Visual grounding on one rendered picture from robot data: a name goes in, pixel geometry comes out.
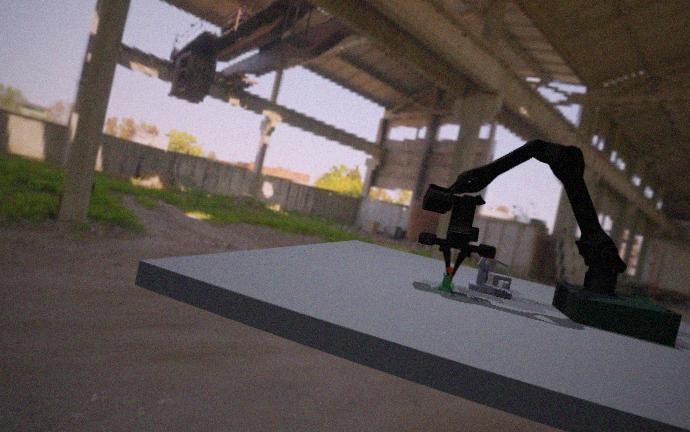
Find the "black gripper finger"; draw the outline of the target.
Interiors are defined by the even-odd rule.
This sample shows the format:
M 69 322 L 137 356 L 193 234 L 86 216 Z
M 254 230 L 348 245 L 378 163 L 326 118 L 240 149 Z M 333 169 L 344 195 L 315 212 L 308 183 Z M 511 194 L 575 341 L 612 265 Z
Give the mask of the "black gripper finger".
M 456 259 L 455 264 L 454 264 L 454 267 L 453 267 L 453 272 L 451 273 L 453 276 L 455 275 L 455 273 L 456 273 L 457 269 L 459 268 L 460 264 L 463 262 L 463 260 L 464 260 L 466 257 L 470 258 L 471 255 L 465 254 L 465 253 L 460 253 L 460 252 L 458 253 L 457 259 Z M 451 280 L 452 280 L 453 276 L 451 277 Z
M 449 273 L 447 272 L 447 268 L 450 267 L 450 256 L 451 256 L 451 251 L 450 251 L 450 250 L 447 250 L 447 249 L 442 249 L 442 248 L 439 248 L 439 250 L 442 251 L 442 252 L 444 253 L 445 262 L 446 262 L 446 264 L 445 264 L 446 276 L 449 276 Z

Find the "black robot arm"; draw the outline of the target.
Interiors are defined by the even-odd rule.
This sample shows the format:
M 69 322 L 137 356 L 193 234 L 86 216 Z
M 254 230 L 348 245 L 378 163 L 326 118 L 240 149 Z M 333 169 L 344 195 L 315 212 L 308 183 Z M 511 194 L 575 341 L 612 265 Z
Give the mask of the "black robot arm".
M 581 238 L 575 240 L 575 243 L 579 254 L 584 258 L 585 265 L 590 266 L 589 271 L 585 273 L 583 286 L 590 292 L 616 296 L 614 293 L 617 275 L 623 273 L 627 265 L 621 260 L 613 240 L 600 226 L 583 180 L 585 164 L 583 154 L 578 147 L 566 147 L 541 139 L 528 141 L 492 163 L 461 172 L 456 182 L 449 188 L 429 184 L 422 208 L 441 214 L 446 214 L 452 209 L 451 216 L 473 220 L 476 205 L 486 204 L 481 195 L 474 197 L 465 194 L 460 197 L 453 194 L 479 192 L 498 175 L 531 158 L 548 164 L 553 174 L 563 183 L 568 194 L 581 231 Z M 460 226 L 456 225 L 456 221 L 452 221 L 447 231 L 449 244 L 468 246 L 470 242 L 478 242 L 479 228 L 471 227 L 470 229 L 469 222 L 464 222 L 464 226 Z

